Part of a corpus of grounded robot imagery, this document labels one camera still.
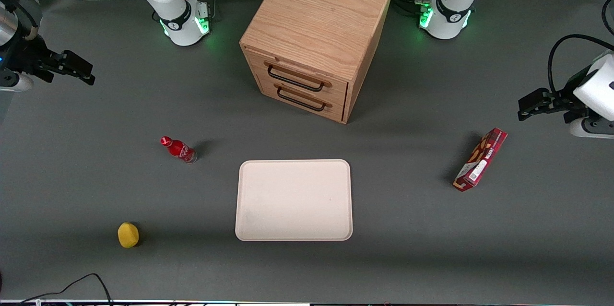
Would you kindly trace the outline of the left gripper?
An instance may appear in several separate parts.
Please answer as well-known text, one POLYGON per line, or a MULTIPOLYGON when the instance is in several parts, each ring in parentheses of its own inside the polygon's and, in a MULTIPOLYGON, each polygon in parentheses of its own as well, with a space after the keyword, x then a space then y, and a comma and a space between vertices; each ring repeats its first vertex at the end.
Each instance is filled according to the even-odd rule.
POLYGON ((583 69, 559 91, 564 107, 554 107, 555 95, 537 88, 519 100, 518 120, 564 111, 572 135, 613 138, 614 91, 612 69, 583 69))

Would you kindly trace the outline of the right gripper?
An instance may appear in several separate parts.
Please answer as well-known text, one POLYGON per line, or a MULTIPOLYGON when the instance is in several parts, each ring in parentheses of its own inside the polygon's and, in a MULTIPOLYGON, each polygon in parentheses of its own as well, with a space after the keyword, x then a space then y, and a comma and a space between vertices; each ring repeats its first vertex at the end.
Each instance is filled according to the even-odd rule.
POLYGON ((57 67, 47 66, 54 52, 41 37, 32 41, 12 39, 1 46, 0 89, 4 92, 25 92, 30 90, 32 77, 52 83, 54 75, 71 76, 89 86, 95 83, 92 64, 70 50, 57 54, 57 67))

